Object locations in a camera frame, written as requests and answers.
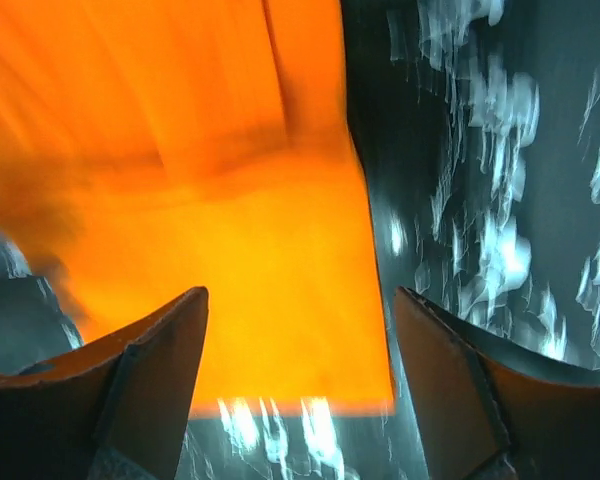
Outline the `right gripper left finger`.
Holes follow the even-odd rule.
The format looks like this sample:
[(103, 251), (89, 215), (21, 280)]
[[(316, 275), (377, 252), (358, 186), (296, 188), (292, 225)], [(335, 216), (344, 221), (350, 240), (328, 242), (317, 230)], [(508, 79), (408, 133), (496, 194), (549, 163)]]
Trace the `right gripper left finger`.
[(98, 454), (176, 475), (208, 321), (192, 288), (79, 349), (0, 375), (0, 479), (86, 479)]

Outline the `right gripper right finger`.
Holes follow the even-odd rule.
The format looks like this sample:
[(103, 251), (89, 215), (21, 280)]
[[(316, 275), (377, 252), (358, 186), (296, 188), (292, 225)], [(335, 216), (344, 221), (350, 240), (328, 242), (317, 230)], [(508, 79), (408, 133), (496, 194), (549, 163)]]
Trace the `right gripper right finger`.
[(411, 289), (396, 337), (433, 479), (600, 479), (600, 372), (467, 323)]

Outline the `orange t shirt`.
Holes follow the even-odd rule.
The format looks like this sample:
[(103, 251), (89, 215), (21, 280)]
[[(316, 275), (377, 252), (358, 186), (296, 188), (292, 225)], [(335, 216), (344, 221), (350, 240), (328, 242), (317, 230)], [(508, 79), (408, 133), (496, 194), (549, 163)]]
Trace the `orange t shirt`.
[(337, 1), (0, 1), (0, 233), (86, 341), (207, 288), (195, 414), (393, 406)]

